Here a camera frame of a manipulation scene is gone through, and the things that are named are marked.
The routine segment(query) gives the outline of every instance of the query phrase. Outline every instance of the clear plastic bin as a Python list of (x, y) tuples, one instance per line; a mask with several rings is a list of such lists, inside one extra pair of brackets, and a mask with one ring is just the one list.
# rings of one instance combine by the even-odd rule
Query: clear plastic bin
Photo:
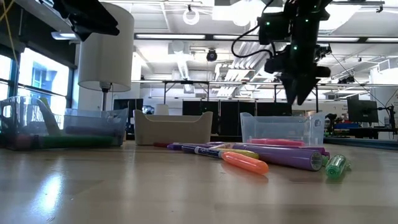
[(53, 114), (37, 98), (0, 101), (1, 143), (11, 149), (120, 146), (126, 121), (127, 109)]
[(252, 116), (241, 113), (242, 139), (289, 139), (306, 146), (323, 144), (325, 114), (311, 116)]

